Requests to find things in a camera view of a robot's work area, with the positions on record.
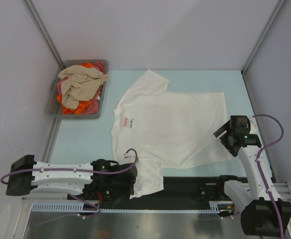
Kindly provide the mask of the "white Coca-Cola t-shirt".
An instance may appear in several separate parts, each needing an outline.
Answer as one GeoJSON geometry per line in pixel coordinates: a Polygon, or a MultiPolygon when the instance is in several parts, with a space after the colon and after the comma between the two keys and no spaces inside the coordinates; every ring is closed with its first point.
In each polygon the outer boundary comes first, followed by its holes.
{"type": "Polygon", "coordinates": [[[114,159],[139,161],[130,198],[163,190],[164,168],[186,169],[231,160],[214,137],[227,121],[224,93],[169,92],[169,80],[146,71],[114,109],[111,141],[114,159]]]}

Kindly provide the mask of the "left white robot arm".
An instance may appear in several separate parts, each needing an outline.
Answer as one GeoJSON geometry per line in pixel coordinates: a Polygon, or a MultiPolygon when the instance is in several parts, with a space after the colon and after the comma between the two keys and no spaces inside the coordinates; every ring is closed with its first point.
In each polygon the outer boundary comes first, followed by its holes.
{"type": "Polygon", "coordinates": [[[85,164],[57,165],[35,161],[33,155],[26,155],[13,163],[0,181],[6,185],[8,196],[62,193],[69,200],[112,201],[134,194],[138,156],[126,159],[132,161],[120,164],[98,159],[85,164]]]}

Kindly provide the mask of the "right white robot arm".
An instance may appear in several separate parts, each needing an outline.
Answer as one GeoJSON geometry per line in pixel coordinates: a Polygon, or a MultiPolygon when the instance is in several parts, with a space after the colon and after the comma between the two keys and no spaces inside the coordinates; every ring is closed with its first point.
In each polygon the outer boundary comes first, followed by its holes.
{"type": "Polygon", "coordinates": [[[247,116],[231,116],[214,132],[227,151],[239,157],[249,184],[245,189],[238,179],[226,180],[215,187],[215,193],[222,200],[233,201],[244,234],[282,239],[291,218],[291,203],[284,201],[275,188],[262,158],[267,147],[251,133],[252,125],[247,116]]]}

